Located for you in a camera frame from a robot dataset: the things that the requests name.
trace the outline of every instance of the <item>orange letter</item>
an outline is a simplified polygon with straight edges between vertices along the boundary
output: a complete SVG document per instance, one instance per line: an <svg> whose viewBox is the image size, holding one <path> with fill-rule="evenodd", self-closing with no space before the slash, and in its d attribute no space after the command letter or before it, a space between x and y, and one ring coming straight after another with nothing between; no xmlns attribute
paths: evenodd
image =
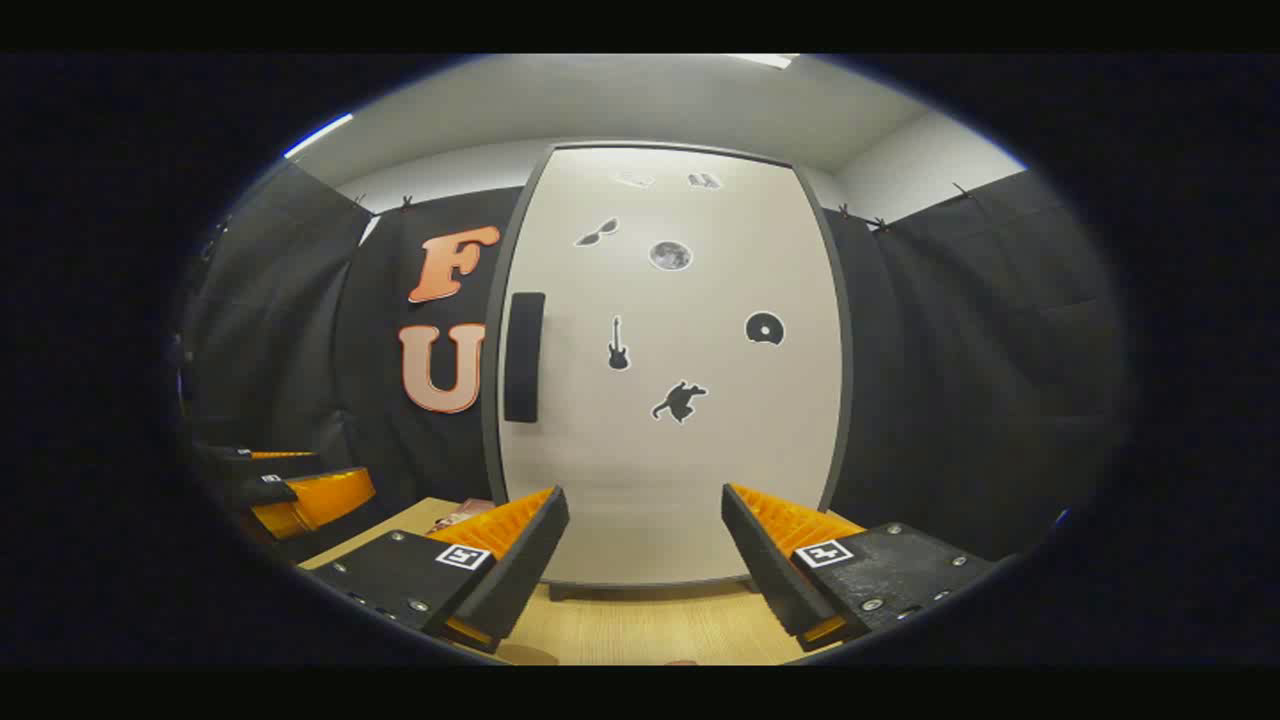
<svg viewBox="0 0 1280 720"><path fill-rule="evenodd" d="M408 293L410 302L426 302L456 295L462 283L453 279L453 268L463 275L470 275L480 261L480 249L468 242L493 245L498 242L498 228L488 227L433 237L422 243L426 258L422 259L422 278Z"/></svg>
<svg viewBox="0 0 1280 720"><path fill-rule="evenodd" d="M449 337L458 347L457 375L453 389L442 391L431 384L431 343L440 331L430 325L412 325L401 331L404 352L401 356L404 392L419 407L433 413L461 413L475 404L480 395L480 343L484 325L456 325Z"/></svg>

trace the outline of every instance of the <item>table surface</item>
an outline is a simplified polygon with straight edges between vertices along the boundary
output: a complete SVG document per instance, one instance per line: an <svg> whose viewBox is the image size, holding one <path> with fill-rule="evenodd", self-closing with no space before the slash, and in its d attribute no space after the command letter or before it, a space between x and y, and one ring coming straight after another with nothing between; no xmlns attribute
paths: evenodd
<svg viewBox="0 0 1280 720"><path fill-rule="evenodd" d="M300 566L317 568L390 530L424 534L457 506L424 500ZM742 583L575 591L557 602L539 583L511 637L489 657L512 665L781 665L810 655Z"/></svg>

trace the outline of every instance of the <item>white wall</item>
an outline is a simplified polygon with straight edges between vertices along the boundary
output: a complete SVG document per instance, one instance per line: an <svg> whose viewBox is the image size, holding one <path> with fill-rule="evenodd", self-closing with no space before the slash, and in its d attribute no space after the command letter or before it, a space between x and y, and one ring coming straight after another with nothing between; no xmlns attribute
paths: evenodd
<svg viewBox="0 0 1280 720"><path fill-rule="evenodd" d="M420 158L355 179L339 187L338 192L351 199L365 195L361 205L371 213L383 213L403 205L406 195L412 195L413 202L422 202L451 195L518 187L529 182L534 167L552 142L556 138L481 145ZM844 184L829 173L805 167L800 172L823 208L836 210L847 202Z"/></svg>
<svg viewBox="0 0 1280 720"><path fill-rule="evenodd" d="M838 173L849 211L860 218L900 218L965 190L1027 169L968 127L936 111L884 136Z"/></svg>

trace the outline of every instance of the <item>ceiling light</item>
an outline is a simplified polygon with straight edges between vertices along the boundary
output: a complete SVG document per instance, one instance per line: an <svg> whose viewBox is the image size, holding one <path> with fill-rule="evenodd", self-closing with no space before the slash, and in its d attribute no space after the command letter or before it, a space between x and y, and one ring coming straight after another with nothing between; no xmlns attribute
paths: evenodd
<svg viewBox="0 0 1280 720"><path fill-rule="evenodd" d="M737 58L740 60L750 60L753 63L760 63L762 65L769 65L771 68L783 69L791 64L791 60L799 55L799 53L722 53L730 58Z"/></svg>
<svg viewBox="0 0 1280 720"><path fill-rule="evenodd" d="M339 127L347 124L351 120L351 118L352 118L351 113L347 113L346 115L338 118L337 120L326 124L325 127L323 127L320 131L317 131L311 137L308 137L308 138L303 140L302 142L294 145L293 150L289 150L288 152L284 154L284 159L288 160L289 158L297 155L300 151L302 151L303 147L306 147L306 146L311 145L312 142L320 140L321 137L329 135L330 132L338 129Z"/></svg>

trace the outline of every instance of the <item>guitar sticker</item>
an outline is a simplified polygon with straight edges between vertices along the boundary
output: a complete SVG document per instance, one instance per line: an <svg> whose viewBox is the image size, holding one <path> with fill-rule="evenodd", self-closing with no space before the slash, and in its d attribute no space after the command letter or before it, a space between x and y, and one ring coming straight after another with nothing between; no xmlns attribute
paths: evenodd
<svg viewBox="0 0 1280 720"><path fill-rule="evenodd" d="M746 319L746 340L751 342L782 345L785 332L782 320L773 313L760 311Z"/></svg>
<svg viewBox="0 0 1280 720"><path fill-rule="evenodd" d="M690 402L692 402L694 397L699 395L710 395L710 393L707 391L707 388L699 387L696 384L690 386L685 380L680 380L678 386L671 388L671 391L667 392L667 400L664 400L660 405L653 409L653 419L660 421L662 418L659 414L663 410L669 410L671 416L675 418L677 423L684 425L685 418L689 418L690 415L698 411L698 409L690 405Z"/></svg>
<svg viewBox="0 0 1280 720"><path fill-rule="evenodd" d="M613 342L609 343L609 366L622 372L631 366L627 359L627 347L622 345L621 328L622 315L613 316Z"/></svg>

